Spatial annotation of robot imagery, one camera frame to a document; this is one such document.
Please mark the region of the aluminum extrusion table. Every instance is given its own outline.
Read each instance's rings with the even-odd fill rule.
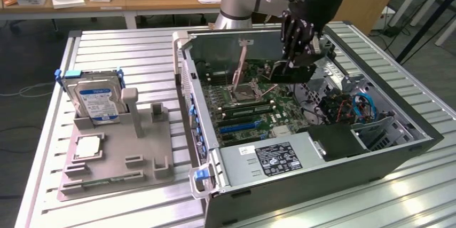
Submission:
[[[241,221],[231,227],[450,226],[456,223],[456,112],[354,26],[334,22],[330,27],[446,139],[385,179]],[[175,182],[58,201],[75,109],[61,86],[57,86],[21,206],[18,228],[203,226],[202,203],[191,196],[191,159],[173,72],[171,34],[181,29],[207,27],[74,33],[61,67],[62,70],[98,70],[121,66],[127,87],[139,89],[139,107],[163,101],[171,114]],[[338,61],[350,74],[361,73],[341,51]]]

